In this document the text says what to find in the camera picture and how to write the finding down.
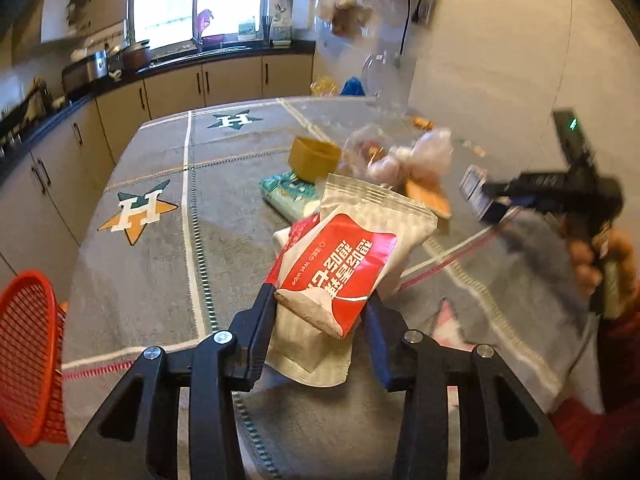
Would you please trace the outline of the person's right hand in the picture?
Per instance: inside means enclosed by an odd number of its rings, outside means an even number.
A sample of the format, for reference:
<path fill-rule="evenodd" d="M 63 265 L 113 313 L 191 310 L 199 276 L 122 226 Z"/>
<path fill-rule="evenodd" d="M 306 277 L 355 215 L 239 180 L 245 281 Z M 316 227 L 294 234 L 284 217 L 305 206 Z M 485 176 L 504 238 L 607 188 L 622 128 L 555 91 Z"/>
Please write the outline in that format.
<path fill-rule="evenodd" d="M 578 288 L 585 295 L 591 296 L 603 280 L 602 272 L 594 263 L 596 254 L 588 243 L 576 237 L 567 235 L 565 241 Z M 634 246 L 624 232 L 612 230 L 608 234 L 608 258 L 616 264 L 618 296 L 620 296 L 620 304 L 626 310 L 636 300 L 638 280 Z"/>

